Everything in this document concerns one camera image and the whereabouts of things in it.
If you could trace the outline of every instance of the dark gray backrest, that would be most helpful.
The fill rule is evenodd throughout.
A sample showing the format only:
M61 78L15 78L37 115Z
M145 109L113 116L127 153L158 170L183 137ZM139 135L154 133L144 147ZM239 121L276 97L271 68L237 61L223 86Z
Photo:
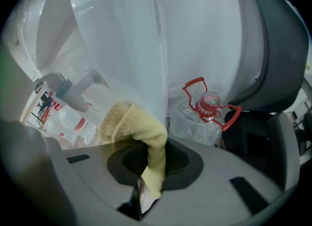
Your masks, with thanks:
M281 112L300 90L308 55L307 31L285 0L256 0L264 33L264 59L256 83L230 104L243 110Z

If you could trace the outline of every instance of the folded towel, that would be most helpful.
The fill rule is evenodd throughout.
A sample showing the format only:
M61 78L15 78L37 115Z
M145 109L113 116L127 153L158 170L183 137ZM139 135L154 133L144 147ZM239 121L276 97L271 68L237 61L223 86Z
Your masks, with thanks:
M167 142L166 128L153 116L137 106L116 103L104 118L99 134L102 140L118 142L133 138L148 146L148 165L142 178L153 196L161 196L165 180Z

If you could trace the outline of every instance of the yellow cloth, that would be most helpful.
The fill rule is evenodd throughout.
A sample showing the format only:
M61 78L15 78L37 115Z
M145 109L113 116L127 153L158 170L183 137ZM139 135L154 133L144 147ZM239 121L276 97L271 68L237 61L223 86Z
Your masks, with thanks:
M157 119L134 104L130 106L116 103L104 118L99 133L102 140L112 143L133 138L147 144L148 165L142 178L151 194L159 198L162 183L165 180L166 128Z

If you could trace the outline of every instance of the yellow towel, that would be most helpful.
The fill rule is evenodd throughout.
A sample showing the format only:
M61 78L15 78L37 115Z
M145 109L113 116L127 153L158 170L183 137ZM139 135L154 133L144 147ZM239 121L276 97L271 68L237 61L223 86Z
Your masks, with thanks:
M112 143L133 138L147 144L148 165L142 174L142 178L151 194L159 198L162 183L165 180L166 128L157 119L137 106L116 103L104 118L99 133L102 140Z

